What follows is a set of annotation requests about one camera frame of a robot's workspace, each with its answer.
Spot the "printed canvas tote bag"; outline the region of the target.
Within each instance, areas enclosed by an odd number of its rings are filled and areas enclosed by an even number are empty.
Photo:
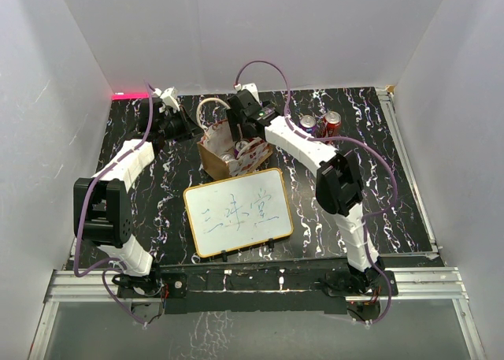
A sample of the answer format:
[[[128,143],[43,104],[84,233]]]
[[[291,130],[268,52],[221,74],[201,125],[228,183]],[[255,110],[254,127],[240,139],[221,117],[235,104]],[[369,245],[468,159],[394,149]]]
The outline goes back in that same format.
[[[213,180],[224,180],[254,172],[272,155],[272,146],[258,137],[247,139],[249,143],[236,157],[233,147],[241,139],[232,138],[228,120],[224,119],[208,125],[202,123],[202,107],[209,102],[229,108],[229,104],[216,97],[205,98],[197,105],[196,121],[203,130],[197,147],[204,171]],[[235,160],[229,163],[223,162],[220,156],[224,153],[233,154]]]

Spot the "red cola can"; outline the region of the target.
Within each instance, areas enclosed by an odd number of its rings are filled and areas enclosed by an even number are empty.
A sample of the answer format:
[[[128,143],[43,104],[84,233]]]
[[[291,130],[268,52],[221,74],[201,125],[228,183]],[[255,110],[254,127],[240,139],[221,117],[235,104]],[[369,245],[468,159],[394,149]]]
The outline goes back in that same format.
[[[328,111],[321,118],[321,138],[329,138],[339,135],[342,126],[342,118],[335,111]]]

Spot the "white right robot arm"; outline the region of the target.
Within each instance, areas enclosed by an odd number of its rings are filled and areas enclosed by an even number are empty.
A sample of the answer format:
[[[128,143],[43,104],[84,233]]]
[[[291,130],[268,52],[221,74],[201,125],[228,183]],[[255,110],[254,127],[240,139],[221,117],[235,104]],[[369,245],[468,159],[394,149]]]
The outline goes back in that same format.
[[[228,123],[234,140],[259,138],[279,147],[302,163],[315,177],[315,197],[331,214],[346,245],[348,291],[367,295],[380,278],[375,268],[379,254],[365,232],[363,183],[357,157],[338,153],[296,128],[279,110],[262,104],[257,95],[242,89],[227,103]]]

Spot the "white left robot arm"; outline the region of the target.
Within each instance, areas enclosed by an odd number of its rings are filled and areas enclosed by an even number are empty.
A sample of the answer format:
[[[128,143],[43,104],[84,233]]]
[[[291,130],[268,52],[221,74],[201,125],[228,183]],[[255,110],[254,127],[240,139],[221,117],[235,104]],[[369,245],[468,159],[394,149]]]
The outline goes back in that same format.
[[[117,154],[90,178],[79,178],[73,187],[76,249],[73,271],[77,277],[114,262],[146,296],[156,295],[162,276],[151,267],[153,256],[133,233],[128,195],[135,180],[169,141],[191,139],[202,130],[189,118],[177,97],[163,94],[142,100],[146,119],[127,134]],[[107,258],[80,270],[82,243],[95,245]]]

